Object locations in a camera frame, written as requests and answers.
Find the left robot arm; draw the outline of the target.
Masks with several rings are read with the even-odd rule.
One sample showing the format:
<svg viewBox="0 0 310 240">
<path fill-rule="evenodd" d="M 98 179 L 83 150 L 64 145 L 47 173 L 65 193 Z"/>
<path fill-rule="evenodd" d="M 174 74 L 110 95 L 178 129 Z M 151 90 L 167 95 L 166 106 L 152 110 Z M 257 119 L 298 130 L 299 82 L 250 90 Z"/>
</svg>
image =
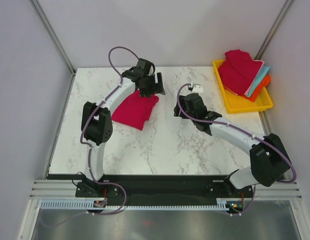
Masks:
<svg viewBox="0 0 310 240">
<path fill-rule="evenodd" d="M 103 175 L 106 142 L 113 132 L 113 121 L 142 130 L 149 120 L 158 94 L 165 94 L 162 74 L 152 62 L 139 58 L 136 66 L 119 74 L 120 82 L 100 104 L 83 106 L 80 142 L 88 146 L 85 175 L 91 181 L 87 191 L 94 197 L 104 192 Z"/>
</svg>

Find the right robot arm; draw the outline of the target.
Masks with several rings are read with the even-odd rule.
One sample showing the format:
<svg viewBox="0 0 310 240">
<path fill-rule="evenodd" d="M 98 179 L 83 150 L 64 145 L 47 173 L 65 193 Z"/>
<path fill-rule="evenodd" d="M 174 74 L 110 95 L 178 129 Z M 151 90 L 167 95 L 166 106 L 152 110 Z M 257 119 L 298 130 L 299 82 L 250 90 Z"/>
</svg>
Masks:
<svg viewBox="0 0 310 240">
<path fill-rule="evenodd" d="M 197 93 L 179 95 L 174 115 L 190 119 L 199 131 L 225 140 L 249 156 L 249 167 L 226 177 L 224 191 L 230 197 L 237 196 L 242 188 L 250 185 L 269 187 L 280 182 L 290 169 L 291 162 L 277 135 L 254 135 L 232 124 L 221 114 L 208 110 Z"/>
</svg>

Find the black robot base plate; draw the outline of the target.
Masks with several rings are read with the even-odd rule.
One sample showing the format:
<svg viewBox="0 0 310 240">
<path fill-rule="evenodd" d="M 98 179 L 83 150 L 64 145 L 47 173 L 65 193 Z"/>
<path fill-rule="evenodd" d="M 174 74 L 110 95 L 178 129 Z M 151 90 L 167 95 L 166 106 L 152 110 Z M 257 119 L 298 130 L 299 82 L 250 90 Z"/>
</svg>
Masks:
<svg viewBox="0 0 310 240">
<path fill-rule="evenodd" d="M 236 189 L 225 175 L 118 175 L 106 174 L 99 183 L 82 177 L 76 197 L 106 197 L 112 204 L 213 204 L 218 198 L 252 197 L 252 187 Z"/>
</svg>

